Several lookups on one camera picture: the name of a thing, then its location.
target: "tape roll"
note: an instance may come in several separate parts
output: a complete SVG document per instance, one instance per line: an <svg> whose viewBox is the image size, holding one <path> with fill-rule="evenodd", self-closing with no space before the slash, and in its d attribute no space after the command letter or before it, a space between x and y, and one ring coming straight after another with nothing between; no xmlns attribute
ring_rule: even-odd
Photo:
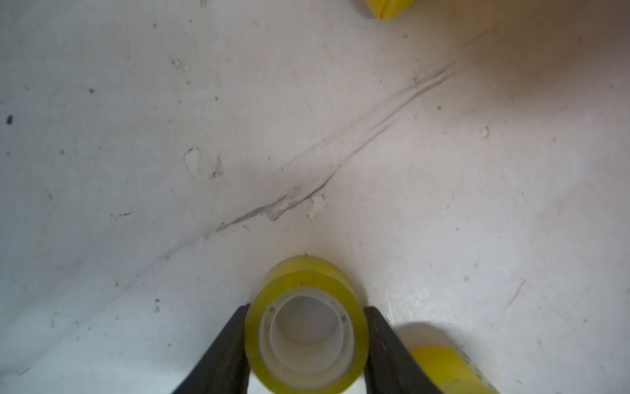
<svg viewBox="0 0 630 394"><path fill-rule="evenodd" d="M277 264L245 318L252 371L276 394L339 394L361 374L369 333L349 278L313 256Z"/></svg>

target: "stain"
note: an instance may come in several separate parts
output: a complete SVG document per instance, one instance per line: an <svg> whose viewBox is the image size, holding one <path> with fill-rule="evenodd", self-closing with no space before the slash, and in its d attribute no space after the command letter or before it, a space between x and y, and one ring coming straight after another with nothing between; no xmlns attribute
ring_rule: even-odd
<svg viewBox="0 0 630 394"><path fill-rule="evenodd" d="M527 282L525 279L523 279L523 281L520 283L520 285L518 285L518 289L516 290L516 293L514 293L514 295L512 296L512 298L510 298L510 300L508 301L508 303L505 305L505 309L509 308L510 305L512 305L514 303L514 301L516 300L516 298L518 297L518 295L520 294L521 289L523 288L523 286L525 285L525 282Z"/></svg>
<svg viewBox="0 0 630 394"><path fill-rule="evenodd" d="M199 148L190 148L184 154L184 163L186 164L186 168L188 168L188 172L193 179L196 179L199 175L199 158L201 156L201 152Z"/></svg>
<svg viewBox="0 0 630 394"><path fill-rule="evenodd" d="M324 195L314 195L313 197L311 197L311 202L313 203L313 206L311 207L311 210L309 211L307 217L310 220L313 220L315 219L315 216L318 214L318 212L324 209L326 205L328 205L328 203L326 202Z"/></svg>
<svg viewBox="0 0 630 394"><path fill-rule="evenodd" d="M177 57L171 58L171 64L175 67L176 70L186 71L186 63L179 60Z"/></svg>
<svg viewBox="0 0 630 394"><path fill-rule="evenodd" d="M212 173L212 178L220 177L223 174L223 164L221 163L221 156L217 155L217 165Z"/></svg>

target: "white plastic core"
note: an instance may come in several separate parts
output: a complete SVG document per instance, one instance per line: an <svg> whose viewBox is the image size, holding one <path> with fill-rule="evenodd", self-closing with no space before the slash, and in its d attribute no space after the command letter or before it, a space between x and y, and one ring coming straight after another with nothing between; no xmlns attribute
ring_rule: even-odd
<svg viewBox="0 0 630 394"><path fill-rule="evenodd" d="M348 369L354 331L347 312L330 294L297 287L276 298L260 326L265 365L295 388L326 386Z"/></svg>

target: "paint chip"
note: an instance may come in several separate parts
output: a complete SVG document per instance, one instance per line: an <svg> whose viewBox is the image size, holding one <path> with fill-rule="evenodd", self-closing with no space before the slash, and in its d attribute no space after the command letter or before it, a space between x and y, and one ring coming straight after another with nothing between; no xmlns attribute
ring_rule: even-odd
<svg viewBox="0 0 630 394"><path fill-rule="evenodd" d="M184 163L186 163L188 172L193 179L196 179L197 175L199 175L199 156L199 148L190 148L184 154Z"/></svg>
<svg viewBox="0 0 630 394"><path fill-rule="evenodd" d="M328 203L324 199L324 195L315 195L311 197L311 201L313 203L313 207L308 214L308 218L310 220L313 220L315 218L315 215L317 215L319 211L324 209L326 205L328 205Z"/></svg>
<svg viewBox="0 0 630 394"><path fill-rule="evenodd" d="M223 174L223 163L221 163L221 156L217 155L217 166L212 173L212 178L220 177Z"/></svg>

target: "white surface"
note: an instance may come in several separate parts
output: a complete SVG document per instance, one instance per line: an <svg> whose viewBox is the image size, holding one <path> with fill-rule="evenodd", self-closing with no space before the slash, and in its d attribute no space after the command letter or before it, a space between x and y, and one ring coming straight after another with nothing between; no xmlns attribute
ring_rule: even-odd
<svg viewBox="0 0 630 394"><path fill-rule="evenodd" d="M628 392L627 2L0 14L3 393L169 393L304 252L502 393Z"/></svg>

